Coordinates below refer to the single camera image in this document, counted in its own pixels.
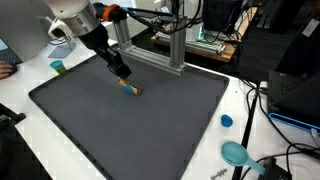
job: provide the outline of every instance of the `gray rubber tray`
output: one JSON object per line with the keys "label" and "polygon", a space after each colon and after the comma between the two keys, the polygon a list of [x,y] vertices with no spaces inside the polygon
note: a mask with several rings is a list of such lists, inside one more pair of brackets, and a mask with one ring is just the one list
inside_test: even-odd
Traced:
{"label": "gray rubber tray", "polygon": [[229,80],[124,61],[145,89],[139,97],[127,95],[97,56],[29,96],[107,179],[180,179]]}

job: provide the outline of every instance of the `blue spoon handle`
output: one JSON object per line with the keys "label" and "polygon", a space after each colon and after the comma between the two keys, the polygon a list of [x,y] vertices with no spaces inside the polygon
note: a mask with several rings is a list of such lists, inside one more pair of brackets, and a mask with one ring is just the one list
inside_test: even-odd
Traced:
{"label": "blue spoon handle", "polygon": [[262,167],[260,164],[256,163],[250,158],[248,158],[248,161],[246,162],[246,164],[261,175],[263,175],[264,171],[266,170],[264,167]]}

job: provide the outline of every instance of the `person's hand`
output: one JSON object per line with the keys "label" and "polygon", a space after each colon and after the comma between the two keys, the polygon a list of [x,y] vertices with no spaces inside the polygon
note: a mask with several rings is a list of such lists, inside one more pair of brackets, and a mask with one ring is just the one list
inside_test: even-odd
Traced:
{"label": "person's hand", "polygon": [[5,61],[0,61],[0,79],[8,77],[10,72],[12,72],[12,66]]}

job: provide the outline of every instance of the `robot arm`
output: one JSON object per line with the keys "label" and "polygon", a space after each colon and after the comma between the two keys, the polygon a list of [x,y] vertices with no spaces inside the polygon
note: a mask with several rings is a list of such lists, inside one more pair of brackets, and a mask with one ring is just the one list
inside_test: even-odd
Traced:
{"label": "robot arm", "polygon": [[[94,50],[108,62],[109,70],[119,78],[126,80],[131,74],[129,67],[123,63],[119,52],[112,50],[108,44],[108,32],[100,24],[99,16],[113,20],[111,12],[115,6],[98,4],[95,10],[90,0],[44,0],[58,20],[65,23],[68,28],[78,36],[84,45]],[[121,13],[116,17],[126,18]]]}

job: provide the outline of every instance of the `blue spoon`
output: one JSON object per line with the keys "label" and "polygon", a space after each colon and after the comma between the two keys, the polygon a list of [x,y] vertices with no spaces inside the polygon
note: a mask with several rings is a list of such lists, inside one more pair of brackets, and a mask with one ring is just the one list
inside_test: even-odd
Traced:
{"label": "blue spoon", "polygon": [[247,165],[259,174],[264,174],[265,168],[253,161],[249,157],[247,150],[236,142],[229,141],[224,143],[221,147],[221,154],[222,158],[232,166]]}

